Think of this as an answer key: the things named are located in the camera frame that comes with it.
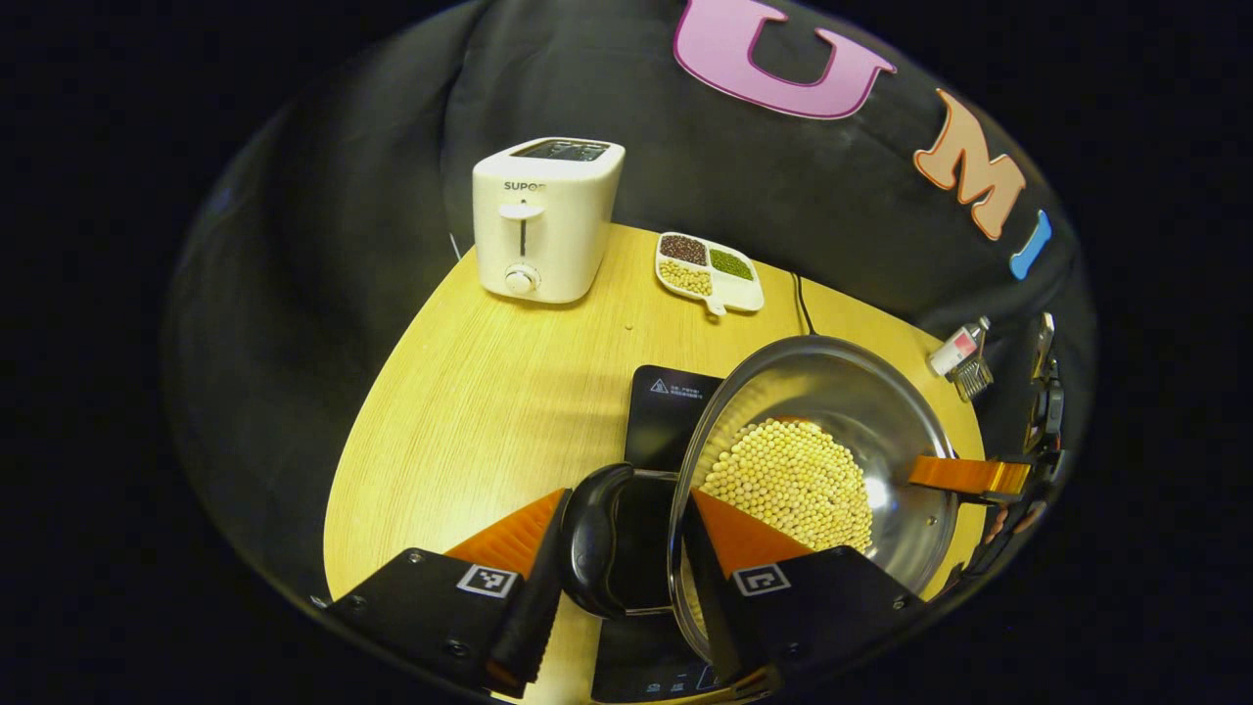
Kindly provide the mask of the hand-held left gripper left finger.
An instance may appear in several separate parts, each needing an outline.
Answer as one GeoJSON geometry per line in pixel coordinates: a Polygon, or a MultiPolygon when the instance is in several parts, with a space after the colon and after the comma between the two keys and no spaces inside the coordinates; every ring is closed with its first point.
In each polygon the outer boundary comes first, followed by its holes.
{"type": "Polygon", "coordinates": [[[534,500],[444,552],[403,548],[327,612],[436,677],[519,699],[558,615],[570,495],[534,500]]]}

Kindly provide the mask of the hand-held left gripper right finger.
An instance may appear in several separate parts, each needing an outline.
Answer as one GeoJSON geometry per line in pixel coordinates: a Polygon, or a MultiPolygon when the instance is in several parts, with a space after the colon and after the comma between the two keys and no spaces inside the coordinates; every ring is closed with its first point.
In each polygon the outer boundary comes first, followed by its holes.
{"type": "Polygon", "coordinates": [[[828,686],[917,629],[926,604],[858,550],[813,550],[695,491],[683,545],[722,682],[784,696],[828,686]]]}

